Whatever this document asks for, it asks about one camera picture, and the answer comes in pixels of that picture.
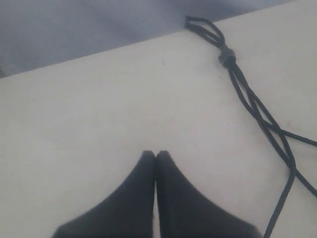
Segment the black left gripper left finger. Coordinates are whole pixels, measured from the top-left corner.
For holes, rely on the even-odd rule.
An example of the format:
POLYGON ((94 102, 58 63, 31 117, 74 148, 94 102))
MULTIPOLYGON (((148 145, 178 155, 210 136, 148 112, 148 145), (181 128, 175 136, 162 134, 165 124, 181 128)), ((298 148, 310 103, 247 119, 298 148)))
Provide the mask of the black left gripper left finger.
POLYGON ((61 225, 55 238, 151 238, 155 155, 144 151, 125 181, 104 201, 61 225))

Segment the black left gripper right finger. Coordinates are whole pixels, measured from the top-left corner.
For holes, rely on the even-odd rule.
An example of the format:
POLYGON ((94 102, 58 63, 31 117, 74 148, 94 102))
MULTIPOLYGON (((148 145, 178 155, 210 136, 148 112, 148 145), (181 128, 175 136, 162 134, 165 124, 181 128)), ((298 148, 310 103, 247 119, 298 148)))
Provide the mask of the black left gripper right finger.
POLYGON ((160 235, 163 238, 260 238, 258 229, 201 194, 167 151, 156 158, 160 235))

